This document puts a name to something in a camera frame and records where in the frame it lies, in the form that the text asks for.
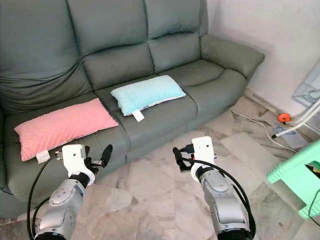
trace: white tag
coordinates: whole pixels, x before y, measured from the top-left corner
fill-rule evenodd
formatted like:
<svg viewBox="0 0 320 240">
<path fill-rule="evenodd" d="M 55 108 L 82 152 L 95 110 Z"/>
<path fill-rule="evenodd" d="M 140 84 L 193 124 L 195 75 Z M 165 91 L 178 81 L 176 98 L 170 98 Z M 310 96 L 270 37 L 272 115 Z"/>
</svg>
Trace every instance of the white tag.
<svg viewBox="0 0 320 240">
<path fill-rule="evenodd" d="M 36 156 L 36 159 L 38 160 L 38 164 L 42 164 L 50 158 L 48 150 L 39 152 L 35 156 Z"/>
<path fill-rule="evenodd" d="M 142 119 L 145 118 L 139 110 L 135 110 L 134 112 L 132 112 L 132 115 L 134 116 L 137 122 L 140 122 Z"/>
</svg>

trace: orange valve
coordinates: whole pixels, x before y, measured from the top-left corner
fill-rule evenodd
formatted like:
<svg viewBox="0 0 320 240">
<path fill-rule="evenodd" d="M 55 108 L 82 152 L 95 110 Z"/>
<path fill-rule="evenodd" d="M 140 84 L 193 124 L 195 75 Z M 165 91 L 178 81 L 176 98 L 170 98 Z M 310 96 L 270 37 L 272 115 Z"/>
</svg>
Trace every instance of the orange valve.
<svg viewBox="0 0 320 240">
<path fill-rule="evenodd" d="M 278 121 L 281 123 L 290 122 L 291 117 L 290 117 L 289 113 L 281 113 L 278 115 Z"/>
</svg>

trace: white wall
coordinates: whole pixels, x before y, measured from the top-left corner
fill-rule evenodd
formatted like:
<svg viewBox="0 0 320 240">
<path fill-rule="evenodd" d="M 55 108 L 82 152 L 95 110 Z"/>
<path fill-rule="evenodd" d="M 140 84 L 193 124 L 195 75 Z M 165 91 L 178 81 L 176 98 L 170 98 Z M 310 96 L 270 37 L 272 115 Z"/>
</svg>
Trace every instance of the white wall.
<svg viewBox="0 0 320 240">
<path fill-rule="evenodd" d="M 248 88 L 291 115 L 291 99 L 320 61 L 320 0 L 207 0 L 209 32 L 266 56 Z"/>
</svg>

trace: floor tile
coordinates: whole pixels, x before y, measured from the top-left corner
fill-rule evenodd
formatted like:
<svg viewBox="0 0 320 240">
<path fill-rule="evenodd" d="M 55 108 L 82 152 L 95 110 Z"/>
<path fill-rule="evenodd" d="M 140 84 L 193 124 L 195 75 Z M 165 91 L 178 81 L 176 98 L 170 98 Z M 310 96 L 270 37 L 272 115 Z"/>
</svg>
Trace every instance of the floor tile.
<svg viewBox="0 0 320 240">
<path fill-rule="evenodd" d="M 174 232 L 176 228 L 175 192 L 171 190 L 150 198 L 143 203 L 143 207 L 159 226 L 172 236 L 172 230 Z"/>
<path fill-rule="evenodd" d="M 249 118 L 261 116 L 268 111 L 265 107 L 245 96 L 240 97 L 236 104 L 231 107 L 231 109 Z"/>
<path fill-rule="evenodd" d="M 175 211 L 176 240 L 207 240 L 214 233 L 200 183 L 192 181 L 175 190 Z"/>
<path fill-rule="evenodd" d="M 177 166 L 173 154 L 173 143 L 169 142 L 146 154 L 143 158 L 153 164 L 159 171 L 174 178 L 174 168 Z"/>
<path fill-rule="evenodd" d="M 168 240 L 170 237 L 141 205 L 103 215 L 87 231 L 95 240 Z"/>
<path fill-rule="evenodd" d="M 212 121 L 209 121 L 204 127 L 216 130 L 226 136 L 231 136 L 234 128 L 234 117 L 230 110 L 225 111 Z"/>
<path fill-rule="evenodd" d="M 130 163 L 127 190 L 139 202 L 161 196 L 174 188 L 174 179 L 160 171 L 149 160 L 139 159 Z"/>
<path fill-rule="evenodd" d="M 258 177 L 265 179 L 281 162 L 246 133 L 221 140 L 222 144 L 244 162 Z"/>
<path fill-rule="evenodd" d="M 272 136 L 274 134 L 272 130 L 273 126 L 269 125 L 266 121 L 264 121 L 263 117 L 253 118 L 253 120 L 263 124 L 266 127 L 269 136 Z M 235 133 L 244 132 L 248 134 L 251 138 L 256 140 L 260 145 L 262 145 L 267 150 L 269 150 L 273 155 L 277 156 L 281 161 L 286 161 L 288 158 L 294 155 L 294 152 L 284 149 L 283 147 L 272 142 L 268 138 L 263 126 L 261 126 L 256 122 L 252 122 L 242 116 L 235 116 L 233 131 Z M 287 148 L 290 148 L 290 146 L 282 137 L 276 138 L 274 139 L 274 141 Z"/>
<path fill-rule="evenodd" d="M 234 155 L 218 157 L 215 164 L 230 173 L 243 187 L 246 194 L 251 194 L 261 185 L 263 180 L 255 175 L 252 170 Z"/>
<path fill-rule="evenodd" d="M 250 196 L 255 240 L 292 240 L 304 220 L 265 183 Z"/>
<path fill-rule="evenodd" d="M 77 223 L 71 240 L 93 240 L 84 225 Z"/>
<path fill-rule="evenodd" d="M 77 222 L 86 225 L 91 219 L 127 208 L 138 201 L 126 190 L 93 184 L 86 188 Z"/>
<path fill-rule="evenodd" d="M 313 221 L 306 220 L 299 228 L 293 240 L 317 240 L 319 239 L 319 236 L 320 227 L 317 226 Z"/>
<path fill-rule="evenodd" d="M 117 189 L 126 189 L 129 169 L 130 164 L 123 165 L 115 171 L 99 178 L 95 183 Z"/>
<path fill-rule="evenodd" d="M 27 237 L 26 220 L 0 225 L 1 240 L 26 240 Z"/>
</svg>

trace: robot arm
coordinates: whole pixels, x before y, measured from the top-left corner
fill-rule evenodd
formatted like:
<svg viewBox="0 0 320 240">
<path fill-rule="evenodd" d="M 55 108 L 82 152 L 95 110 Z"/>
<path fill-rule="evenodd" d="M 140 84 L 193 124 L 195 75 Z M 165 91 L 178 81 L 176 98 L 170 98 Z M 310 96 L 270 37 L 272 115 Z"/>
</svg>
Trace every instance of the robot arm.
<svg viewBox="0 0 320 240">
<path fill-rule="evenodd" d="M 66 179 L 49 199 L 49 209 L 41 219 L 35 240 L 69 240 L 76 228 L 77 213 L 83 204 L 85 189 L 93 184 L 97 168 L 105 167 L 111 157 L 113 147 L 109 145 L 99 161 L 87 157 L 89 148 L 82 144 L 62 147 L 63 164 L 68 171 Z"/>
<path fill-rule="evenodd" d="M 191 171 L 191 176 L 201 183 L 204 199 L 209 205 L 211 218 L 218 240 L 252 240 L 250 226 L 238 199 L 234 195 L 233 185 L 210 164 L 215 164 L 215 153 L 209 136 L 194 138 L 185 148 L 173 149 L 181 172 Z M 196 160 L 207 164 L 194 163 L 182 157 L 181 152 L 192 154 Z"/>
</svg>

